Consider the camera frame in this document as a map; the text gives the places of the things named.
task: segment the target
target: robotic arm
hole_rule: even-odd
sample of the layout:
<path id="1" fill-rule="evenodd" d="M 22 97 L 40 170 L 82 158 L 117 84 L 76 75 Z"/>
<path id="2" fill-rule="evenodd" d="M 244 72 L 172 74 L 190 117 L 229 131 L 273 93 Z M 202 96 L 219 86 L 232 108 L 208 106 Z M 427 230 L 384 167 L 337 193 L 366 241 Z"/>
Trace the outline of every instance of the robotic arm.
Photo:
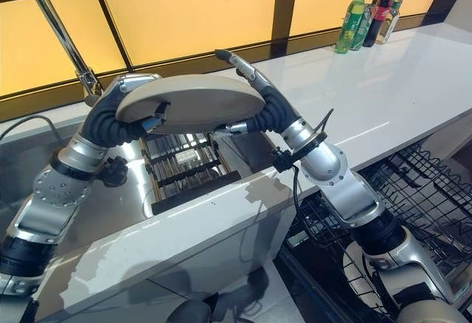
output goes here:
<path id="1" fill-rule="evenodd" d="M 385 209 L 370 185 L 348 169 L 344 152 L 325 141 L 327 136 L 323 131 L 318 133 L 318 128 L 313 129 L 299 117 L 260 71 L 229 51 L 216 50 L 216 56 L 236 67 L 237 74 L 246 78 L 266 101 L 257 116 L 225 125 L 216 132 L 270 130 L 282 136 L 292 153 L 277 150 L 274 166 L 283 172 L 301 161 L 305 177 L 318 186 L 331 214 L 350 231 L 367 262 L 376 269 L 372 281 L 389 311 L 398 314 L 402 310 L 399 322 L 432 322 L 429 319 L 465 322 L 463 316 L 446 304 L 453 302 L 454 295 L 433 260 L 412 233 Z"/>
<path id="2" fill-rule="evenodd" d="M 105 159 L 108 149 L 138 139 L 157 126 L 161 116 L 126 124 L 115 120 L 115 111 L 128 92 L 159 78 L 156 74 L 117 77 L 68 145 L 54 152 L 35 177 L 33 193 L 0 242 L 1 323 L 33 322 L 37 303 L 30 296 L 41 284 L 92 183 L 96 179 L 107 187 L 125 183 L 126 160 Z"/>
<path id="3" fill-rule="evenodd" d="M 445 303 L 452 303 L 454 298 L 436 265 L 408 229 L 383 207 L 367 182 L 348 169 L 343 151 L 327 142 L 324 132 L 318 133 L 317 128 L 309 126 L 260 71 L 229 51 L 217 50 L 216 55 L 234 65 L 237 73 L 264 97 L 266 105 L 255 117 L 215 132 L 270 130 L 282 136 L 292 152 L 275 151 L 274 166 L 282 172 L 301 161 L 305 177 L 319 187 L 331 213 L 349 229 L 377 269 L 373 279 L 379 292 L 384 293 L 383 299 L 389 300 L 388 307 L 402 310 L 399 322 L 415 322 L 409 312 L 420 310 L 411 307 L 425 300 L 444 306 L 440 311 L 449 320 L 435 322 L 464 322 Z M 93 181 L 102 180 L 110 187 L 125 182 L 125 161 L 105 159 L 108 149 L 138 139 L 159 126 L 165 119 L 165 110 L 156 110 L 156 115 L 131 124 L 118 122 L 115 113 L 127 93 L 159 78 L 154 74 L 130 74 L 115 79 L 68 145 L 55 152 L 50 164 L 36 176 L 33 194 L 0 242 L 1 323 L 33 322 L 37 303 L 31 295 L 41 284 L 57 244 L 89 195 Z M 426 314 L 433 311 L 425 309 L 422 320 L 416 322 L 428 322 Z M 401 321 L 402 314 L 408 314 L 406 320 Z"/>

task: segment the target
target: chrome faucet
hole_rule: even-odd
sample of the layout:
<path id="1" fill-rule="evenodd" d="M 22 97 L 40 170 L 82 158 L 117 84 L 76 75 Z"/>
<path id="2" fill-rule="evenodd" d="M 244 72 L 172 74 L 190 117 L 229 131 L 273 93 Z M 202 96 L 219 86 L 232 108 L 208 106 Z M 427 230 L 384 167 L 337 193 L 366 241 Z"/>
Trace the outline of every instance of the chrome faucet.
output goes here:
<path id="1" fill-rule="evenodd" d="M 43 11 L 44 17 L 48 21 L 52 30 L 58 37 L 63 48 L 66 50 L 69 59 L 75 66 L 75 74 L 77 75 L 80 82 L 83 84 L 85 89 L 85 102 L 87 105 L 93 106 L 98 100 L 98 97 L 102 94 L 102 86 L 95 76 L 95 73 L 90 67 L 88 67 L 85 61 L 80 56 L 77 47 L 74 45 L 70 35 L 66 31 L 62 21 L 60 20 L 58 13 L 52 6 L 50 0 L 36 0 L 41 11 Z"/>

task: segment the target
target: bottle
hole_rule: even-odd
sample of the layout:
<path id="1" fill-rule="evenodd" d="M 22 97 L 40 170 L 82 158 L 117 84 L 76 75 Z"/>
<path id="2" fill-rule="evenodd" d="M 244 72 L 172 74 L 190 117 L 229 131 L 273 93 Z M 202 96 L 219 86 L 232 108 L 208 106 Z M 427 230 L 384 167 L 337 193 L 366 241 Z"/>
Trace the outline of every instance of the bottle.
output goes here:
<path id="1" fill-rule="evenodd" d="M 372 23 L 372 10 L 373 4 L 366 4 L 364 7 L 364 14 L 361 18 L 361 23 L 354 34 L 353 42 L 351 43 L 351 50 L 357 51 L 361 48 L 364 39 L 366 38 L 367 31 L 369 30 L 370 24 Z"/>
<path id="2" fill-rule="evenodd" d="M 341 33 L 334 47 L 334 51 L 338 54 L 346 54 L 354 39 L 354 34 L 361 22 L 362 13 L 364 12 L 364 0 L 352 0 L 347 7 L 344 23 L 342 24 Z"/>
<path id="3" fill-rule="evenodd" d="M 386 15 L 385 21 L 382 23 L 381 30 L 378 32 L 376 43 L 385 44 L 389 40 L 389 37 L 392 34 L 398 19 L 400 18 L 399 8 L 402 2 L 403 0 L 393 0 L 392 8 Z"/>
<path id="4" fill-rule="evenodd" d="M 375 4 L 375 12 L 372 23 L 370 24 L 367 36 L 362 43 L 362 46 L 370 48 L 375 43 L 379 29 L 381 28 L 382 22 L 385 21 L 387 13 L 390 11 L 393 0 L 377 0 Z"/>

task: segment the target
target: gray plate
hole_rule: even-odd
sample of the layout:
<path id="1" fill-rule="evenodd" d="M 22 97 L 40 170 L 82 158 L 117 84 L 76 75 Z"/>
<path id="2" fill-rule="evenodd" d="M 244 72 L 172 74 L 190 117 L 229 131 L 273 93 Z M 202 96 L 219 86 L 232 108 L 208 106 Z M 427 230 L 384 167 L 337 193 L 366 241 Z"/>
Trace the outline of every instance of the gray plate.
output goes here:
<path id="1" fill-rule="evenodd" d="M 161 103 L 166 122 L 154 133 L 202 133 L 252 117 L 264 99 L 251 86 L 228 77 L 187 74 L 146 83 L 120 103 L 117 119 L 133 122 L 153 116 Z"/>

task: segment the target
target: dish rack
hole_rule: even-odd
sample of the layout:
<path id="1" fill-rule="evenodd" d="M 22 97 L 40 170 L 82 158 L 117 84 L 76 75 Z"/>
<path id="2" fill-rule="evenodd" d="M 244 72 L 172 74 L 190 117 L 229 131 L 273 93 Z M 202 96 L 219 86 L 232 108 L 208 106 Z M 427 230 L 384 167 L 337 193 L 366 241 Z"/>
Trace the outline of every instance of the dish rack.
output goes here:
<path id="1" fill-rule="evenodd" d="M 472 185 L 462 183 L 458 175 L 416 144 L 359 173 L 380 195 L 386 208 L 429 251 L 451 283 L 456 295 L 454 305 L 468 315 L 471 285 L 465 279 L 469 278 L 472 263 Z M 351 288 L 352 300 L 344 295 L 344 301 L 349 302 L 342 304 L 359 307 L 362 301 L 372 308 L 369 318 L 358 314 L 356 318 L 360 322 L 371 322 L 370 319 L 393 322 L 394 317 L 383 306 L 377 291 L 364 276 L 362 264 L 359 265 L 349 249 L 353 239 L 329 213 L 323 197 L 319 193 L 307 197 L 300 209 L 312 234 L 311 244 L 330 258 Z M 288 233 L 288 246 L 293 249 L 302 243 L 308 238 L 303 235 L 296 218 Z"/>
<path id="2" fill-rule="evenodd" d="M 208 133 L 148 134 L 140 144 L 157 200 L 154 215 L 240 179 Z"/>

